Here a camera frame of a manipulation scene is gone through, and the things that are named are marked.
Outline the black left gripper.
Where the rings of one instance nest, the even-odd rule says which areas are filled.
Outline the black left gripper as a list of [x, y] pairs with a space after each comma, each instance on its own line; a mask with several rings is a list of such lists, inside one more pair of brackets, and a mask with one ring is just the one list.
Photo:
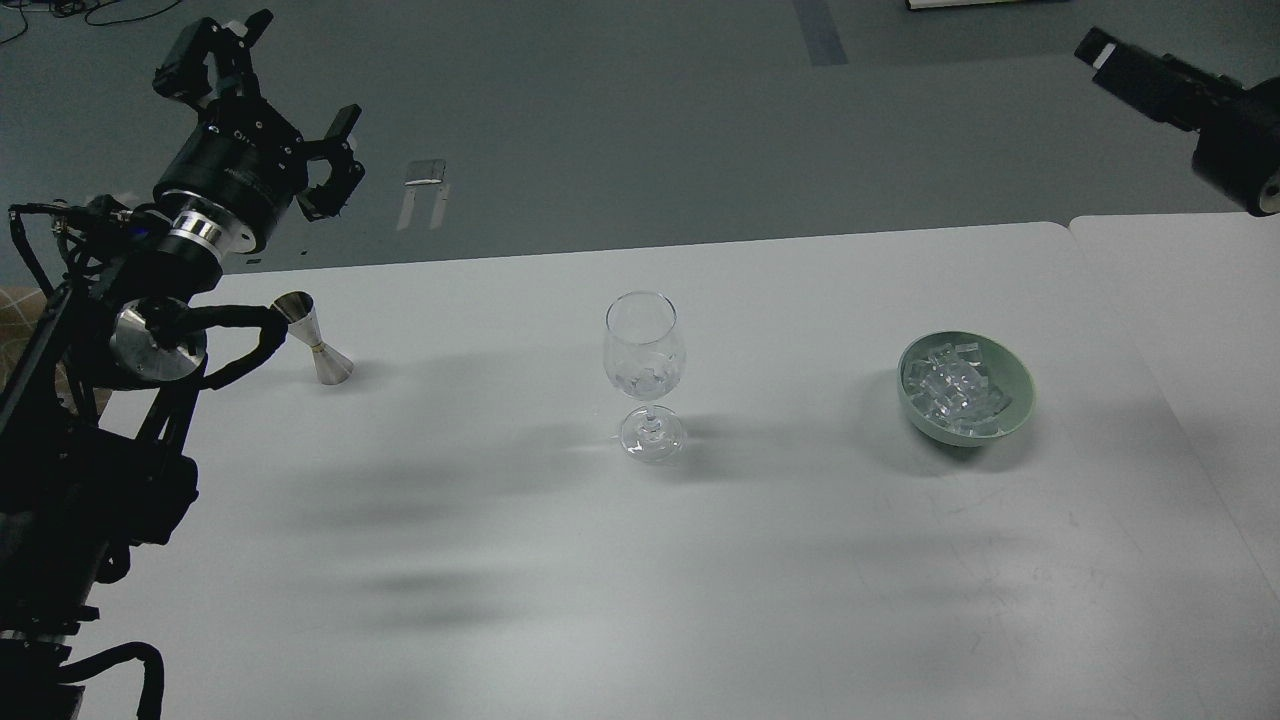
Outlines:
[[[339, 217], [366, 173], [349, 138], [362, 115], [358, 104], [340, 108], [321, 138], [301, 143], [300, 132], [262, 96], [251, 51], [273, 20], [269, 9], [239, 23], [201, 18], [183, 28], [152, 81], [156, 95], [198, 118], [154, 186], [154, 200], [173, 205], [192, 196], [230, 213], [250, 236], [241, 254], [265, 250], [298, 193], [307, 222]], [[329, 168], [306, 190], [300, 151], [306, 163]]]

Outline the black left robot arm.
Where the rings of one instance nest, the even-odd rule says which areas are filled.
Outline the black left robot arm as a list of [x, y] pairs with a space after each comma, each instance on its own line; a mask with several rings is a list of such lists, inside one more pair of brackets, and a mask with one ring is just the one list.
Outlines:
[[262, 95], [251, 53], [268, 9], [239, 28], [187, 26], [154, 91], [196, 127], [154, 187], [127, 206], [15, 204], [12, 242], [46, 304], [3, 389], [3, 716], [74, 719], [84, 683], [136, 661], [136, 716], [163, 715], [165, 667], [128, 642], [73, 660], [69, 639], [99, 619], [90, 592], [131, 570], [131, 552], [170, 541], [198, 496], [184, 446], [201, 393], [260, 368], [285, 315], [261, 305], [197, 306], [233, 255], [265, 250], [284, 213], [340, 214], [364, 179], [342, 108], [307, 140]]

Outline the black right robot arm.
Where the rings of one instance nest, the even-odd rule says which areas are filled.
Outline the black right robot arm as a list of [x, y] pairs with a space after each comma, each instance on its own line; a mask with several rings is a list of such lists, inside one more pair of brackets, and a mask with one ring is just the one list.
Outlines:
[[1091, 28], [1074, 49], [1092, 81], [1143, 117], [1197, 135], [1190, 167], [1252, 217], [1279, 211], [1279, 79], [1244, 87]]

